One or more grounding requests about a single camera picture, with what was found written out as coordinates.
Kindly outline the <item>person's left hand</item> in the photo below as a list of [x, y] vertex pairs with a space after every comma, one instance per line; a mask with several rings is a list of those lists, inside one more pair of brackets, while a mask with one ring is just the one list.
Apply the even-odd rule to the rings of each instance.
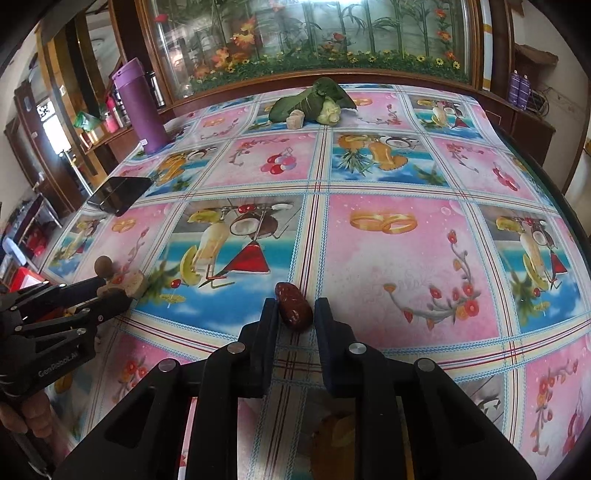
[[31, 431], [35, 437], [46, 439], [53, 432], [52, 409], [49, 398], [44, 391], [39, 391], [20, 407], [20, 412], [2, 403], [1, 423], [13, 433], [25, 434]]

